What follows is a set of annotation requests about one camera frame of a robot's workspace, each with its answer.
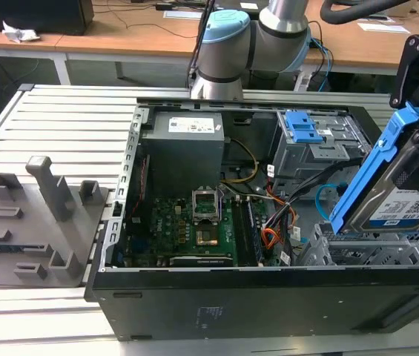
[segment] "white paper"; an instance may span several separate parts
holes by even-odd
[[[240,6],[242,9],[249,9],[249,10],[258,10],[259,7],[257,4],[254,4],[253,2],[241,2]]]
[[[186,19],[186,20],[199,20],[202,13],[193,11],[165,11],[163,17],[167,19]]]
[[[39,36],[36,35],[35,30],[20,30],[18,28],[8,26],[4,21],[3,30],[1,31],[1,33],[3,33],[10,41],[16,43],[39,39]]]
[[[168,132],[214,134],[214,120],[209,117],[172,117]]]
[[[375,32],[391,32],[391,33],[410,33],[405,27],[394,25],[389,26],[387,24],[360,24],[360,28],[365,31],[375,31]]]

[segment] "wooden desk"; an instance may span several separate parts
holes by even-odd
[[[194,49],[197,20],[165,19],[163,12],[144,3],[142,7],[122,7],[117,0],[107,7],[107,0],[94,0],[95,16],[84,36],[40,34],[42,40],[16,44],[0,33],[0,56],[20,56],[52,59],[61,84],[69,85],[67,60],[112,61],[117,77],[122,77],[121,62],[181,64],[188,63]],[[364,31],[357,22],[330,25],[321,21],[323,0],[310,0],[306,15],[309,21],[319,21],[325,46],[334,54],[334,72],[395,75],[403,50],[406,33]],[[398,20],[411,33],[419,33],[419,16]],[[319,30],[311,26],[314,37]],[[321,61],[318,50],[310,50],[303,65],[300,82],[310,77]]]

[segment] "blue plastic bracket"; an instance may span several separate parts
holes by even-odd
[[[293,133],[296,143],[319,143],[323,138],[316,131],[316,124],[304,111],[287,111],[285,114],[287,128]]]
[[[419,108],[414,108],[409,102],[406,103],[405,108],[394,112],[371,153],[331,212],[329,219],[335,234],[343,228],[345,215],[368,185],[380,165],[383,162],[391,162],[397,154],[395,142],[403,129],[414,122],[419,122]]]

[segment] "gray 3d-printed holder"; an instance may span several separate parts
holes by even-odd
[[[82,281],[108,189],[67,186],[47,156],[26,170],[37,185],[0,174],[0,285],[72,287]]]

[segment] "slotted aluminum table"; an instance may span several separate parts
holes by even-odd
[[[188,93],[172,88],[52,85],[17,92],[0,115],[0,172],[32,182],[24,165],[30,156],[46,154],[53,160],[54,174],[64,174],[71,185],[96,179],[111,189],[110,201],[138,96],[186,98]],[[250,90],[245,97],[359,105],[382,128],[392,114],[386,95]],[[108,205],[102,222],[109,214]],[[419,319],[394,334],[119,343],[99,305],[86,303],[83,294],[84,288],[0,288],[0,354],[275,356],[344,351],[345,355],[419,355]]]

